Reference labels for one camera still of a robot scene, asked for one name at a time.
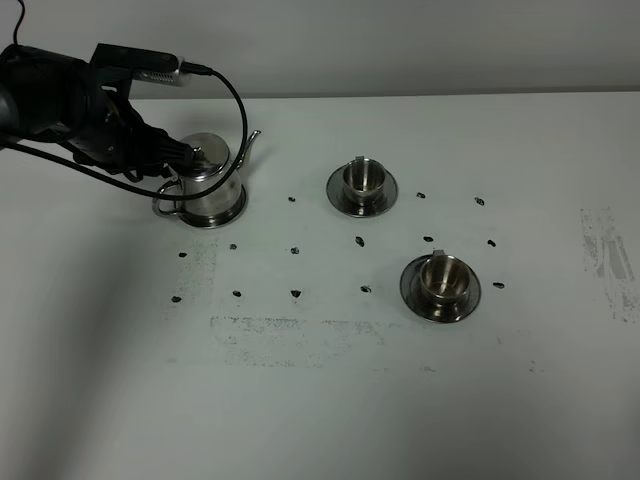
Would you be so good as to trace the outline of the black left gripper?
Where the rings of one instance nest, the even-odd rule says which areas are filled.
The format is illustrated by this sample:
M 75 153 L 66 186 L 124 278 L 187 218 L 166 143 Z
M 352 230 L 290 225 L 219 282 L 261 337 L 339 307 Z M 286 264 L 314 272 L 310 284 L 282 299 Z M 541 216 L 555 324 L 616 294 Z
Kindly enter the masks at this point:
M 168 165 L 191 165 L 193 149 L 138 121 L 129 102 L 134 68 L 98 47 L 90 61 L 35 47 L 19 49 L 19 138 L 55 143 L 81 165 L 131 183 L 169 179 Z

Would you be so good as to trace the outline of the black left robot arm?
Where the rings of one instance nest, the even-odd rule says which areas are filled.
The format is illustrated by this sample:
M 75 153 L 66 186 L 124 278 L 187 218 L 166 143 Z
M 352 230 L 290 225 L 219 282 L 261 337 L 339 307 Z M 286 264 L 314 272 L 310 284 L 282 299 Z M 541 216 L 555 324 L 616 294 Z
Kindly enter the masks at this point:
M 132 182 L 191 167 L 193 149 L 148 125 L 129 101 L 135 80 L 173 82 L 173 54 L 99 44 L 90 61 L 27 46 L 1 54 L 1 134 L 53 143 L 74 161 Z

